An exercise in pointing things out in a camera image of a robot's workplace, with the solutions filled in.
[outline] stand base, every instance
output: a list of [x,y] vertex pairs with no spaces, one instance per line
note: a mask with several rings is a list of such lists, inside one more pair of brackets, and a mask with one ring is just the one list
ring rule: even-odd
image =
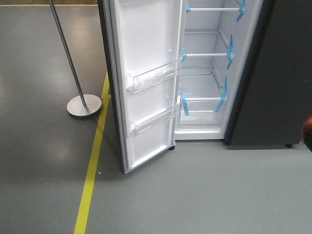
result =
[[95,114],[101,109],[102,101],[99,97],[92,94],[83,95],[86,106],[83,106],[80,96],[74,97],[67,104],[67,111],[77,117],[87,117]]

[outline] gray floor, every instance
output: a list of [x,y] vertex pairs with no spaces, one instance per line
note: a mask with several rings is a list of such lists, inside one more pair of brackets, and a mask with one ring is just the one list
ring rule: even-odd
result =
[[[61,7],[78,75],[100,95],[96,7]],[[73,233],[97,118],[77,94],[48,8],[0,7],[0,233]],[[111,105],[87,234],[310,234],[312,154],[181,142],[123,175]]]
[[[106,74],[98,9],[59,7],[85,93]],[[66,111],[78,95],[49,7],[0,7],[0,233],[73,233],[97,117]]]

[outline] metal pole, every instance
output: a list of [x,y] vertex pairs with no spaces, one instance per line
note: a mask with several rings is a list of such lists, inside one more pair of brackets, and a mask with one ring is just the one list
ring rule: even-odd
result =
[[59,17],[58,17],[57,11],[55,9],[53,0],[50,0],[50,7],[51,7],[51,11],[52,11],[55,23],[57,24],[57,27],[58,27],[58,32],[59,32],[60,38],[62,39],[62,42],[63,42],[63,46],[64,46],[64,49],[65,49],[65,52],[66,52],[66,55],[67,55],[67,58],[68,58],[68,62],[69,62],[70,68],[72,69],[72,73],[73,73],[73,76],[74,76],[74,79],[75,79],[76,86],[78,88],[78,92],[79,92],[82,104],[83,104],[83,106],[86,106],[87,104],[86,104],[86,101],[84,100],[84,96],[83,96],[83,93],[82,93],[82,90],[81,90],[81,86],[80,86],[80,83],[79,83],[79,80],[78,80],[78,77],[77,77],[77,74],[76,74],[76,70],[75,70],[75,67],[74,67],[74,64],[73,64],[73,60],[72,60],[72,57],[70,56],[69,49],[68,49],[68,46],[67,46],[67,43],[66,43],[66,39],[65,39],[62,27],[61,27],[60,22],[59,22]]

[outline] blue tape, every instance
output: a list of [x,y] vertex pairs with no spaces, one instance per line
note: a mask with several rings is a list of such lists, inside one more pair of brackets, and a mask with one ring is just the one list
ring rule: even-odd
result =
[[189,107],[188,107],[188,105],[187,105],[187,101],[186,101],[186,98],[185,98],[185,96],[184,96],[182,90],[180,90],[180,96],[181,96],[181,99],[182,99],[184,114],[185,114],[186,116],[189,116],[189,115],[190,115],[190,113],[189,113]]
[[242,0],[241,5],[239,6],[240,14],[239,14],[239,16],[238,16],[237,19],[236,19],[237,22],[239,22],[240,19],[243,17],[243,15],[244,15],[244,13],[245,13],[245,9],[246,9],[245,0]]
[[183,49],[182,49],[182,62],[186,59],[186,56],[187,56],[186,49],[183,48]]
[[229,60],[229,64],[228,64],[228,70],[233,62],[233,58],[234,58],[234,54],[233,54],[233,49],[234,49],[234,45],[233,45],[233,35],[231,34],[231,42],[229,45],[229,49],[228,52],[226,54],[226,57],[228,57]]
[[186,6],[186,13],[188,13],[190,11],[191,11],[191,6],[189,4],[187,4],[187,6]]
[[223,91],[222,91],[222,94],[221,94],[221,101],[220,101],[219,105],[216,107],[214,112],[218,113],[221,110],[222,106],[225,104],[227,92],[228,92],[228,78],[225,77]]

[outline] yellow floor line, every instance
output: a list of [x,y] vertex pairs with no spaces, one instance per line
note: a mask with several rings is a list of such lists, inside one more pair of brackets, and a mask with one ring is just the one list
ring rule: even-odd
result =
[[81,202],[80,202],[80,207],[79,207],[78,216],[76,220],[74,234],[85,234],[86,227],[87,227],[94,181],[95,181],[97,167],[98,167],[98,158],[99,158],[101,143],[102,143],[103,134],[104,134],[104,126],[106,122],[108,103],[110,99],[108,95],[108,91],[109,91],[109,81],[108,81],[108,75],[106,74],[103,92],[102,92],[103,104],[102,104],[102,109],[101,109],[99,119],[97,122],[97,131],[96,131],[96,135],[95,135],[94,142],[93,142],[93,148],[91,152],[91,158],[89,162],[86,180],[84,182],[84,188],[83,188],[83,192],[81,196]]
[[[50,6],[49,4],[16,4],[16,5],[0,5],[0,6]],[[55,4],[55,6],[98,6],[96,4]]]

